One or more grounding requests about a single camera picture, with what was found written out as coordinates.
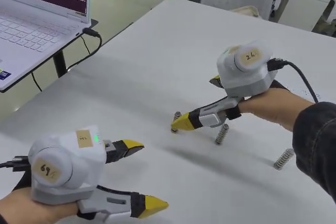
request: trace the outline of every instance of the person's hand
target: person's hand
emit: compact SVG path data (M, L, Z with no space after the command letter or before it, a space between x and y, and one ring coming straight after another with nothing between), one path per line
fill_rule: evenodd
M271 88L267 92L241 102L238 107L241 113L252 113L267 121L278 123L289 131L299 113L313 105L286 89Z
M30 190L18 189L0 200L0 214L8 224L52 224L77 214L75 202L57 206L41 204L31 200Z

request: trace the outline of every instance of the dark jacket sleeve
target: dark jacket sleeve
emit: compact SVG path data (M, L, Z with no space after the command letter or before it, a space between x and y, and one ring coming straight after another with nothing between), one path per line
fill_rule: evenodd
M293 128L297 166L336 202L336 105L320 102L303 110Z
M0 224L7 224L7 221L0 215Z

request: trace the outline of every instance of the power cord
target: power cord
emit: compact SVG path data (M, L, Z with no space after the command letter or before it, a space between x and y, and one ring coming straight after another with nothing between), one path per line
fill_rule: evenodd
M32 75L33 81L35 82L35 85L36 85L37 88L40 90L40 92L42 92L43 90L42 90L42 88L40 87L40 85L37 83L34 73L31 72L31 75Z
M14 172L24 172L29 167L28 156L15 156L11 161L0 164L0 168L13 168Z
M89 36L92 36L92 37L97 37L99 38L99 46L94 50L92 51L89 55L87 55L86 57L84 57L83 59L75 62L74 64L70 65L68 68L67 68L67 71L69 71L71 68L73 68L74 66L80 64L81 62L85 61L86 59L90 58L91 56L93 56L96 52L98 52L98 50L101 48L101 45L103 44L103 40L100 36L100 34L90 28L84 28L83 29L83 33L84 34L87 34Z
M83 40L84 46L85 46L86 50L88 51L88 53L90 54L91 52L88 48L88 45L86 45L86 41L84 40L83 36L80 36L80 38Z
M304 76L303 72L299 69L298 66L296 66L293 62L290 62L288 60L282 60L282 59L276 59L276 58L270 59L267 62L268 71L278 70L278 69L283 68L284 66L291 66L292 68L295 69L295 71L299 74L299 76L301 77L301 79L305 83L306 87L308 88L311 96L314 99L314 102L318 103L319 100L317 99L313 88L311 87L311 85L310 85L309 81L307 80L306 76Z

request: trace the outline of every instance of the table surface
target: table surface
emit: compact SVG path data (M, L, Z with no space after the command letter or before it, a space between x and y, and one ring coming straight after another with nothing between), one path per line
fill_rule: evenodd
M334 223L331 197L294 160L272 167L291 134L252 115L219 129L170 132L175 111L222 98L208 83L229 46L264 39L275 57L296 63L322 100L336 101L333 38L183 0L166 0L72 69L0 125L1 159L25 155L43 135L97 124L101 137L144 143L145 149L106 165L101 184L155 195L170 207L123 223ZM290 68L277 76L305 94ZM0 196L20 174L1 169ZM76 217L63 223L86 223Z

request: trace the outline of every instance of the metal spring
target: metal spring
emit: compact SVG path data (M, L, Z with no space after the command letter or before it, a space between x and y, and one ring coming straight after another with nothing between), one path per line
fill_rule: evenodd
M178 119L182 114L180 113L180 111L176 111L175 114L174 114L174 119L173 119L173 122ZM171 132L172 133L177 133L179 130L178 129L175 129L175 128L171 128Z
M273 164L276 170L281 170L287 162L294 156L293 149L287 149L285 152L279 157L279 159Z
M224 140L224 138L225 138L225 136L226 136L226 134L227 134L228 131L229 131L229 125L226 124L226 123L224 123L222 125L222 127L220 128L220 132L217 135L217 138L215 140L215 143L217 145L222 145L223 144L223 140Z

